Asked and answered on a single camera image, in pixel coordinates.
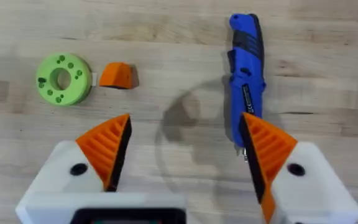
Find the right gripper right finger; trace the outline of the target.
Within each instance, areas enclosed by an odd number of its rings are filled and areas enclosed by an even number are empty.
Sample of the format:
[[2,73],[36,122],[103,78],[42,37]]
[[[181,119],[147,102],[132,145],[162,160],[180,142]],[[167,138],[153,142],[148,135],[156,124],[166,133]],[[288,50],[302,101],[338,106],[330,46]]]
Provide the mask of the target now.
[[264,223],[358,221],[358,203],[317,145],[249,113],[240,130]]

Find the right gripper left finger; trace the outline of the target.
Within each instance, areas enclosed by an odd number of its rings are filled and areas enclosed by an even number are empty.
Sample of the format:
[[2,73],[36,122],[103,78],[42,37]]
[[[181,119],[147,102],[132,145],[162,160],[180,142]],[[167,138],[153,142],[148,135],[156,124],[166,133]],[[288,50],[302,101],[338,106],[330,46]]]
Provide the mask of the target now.
[[123,114],[59,142],[27,193],[115,192],[131,134],[130,116]]

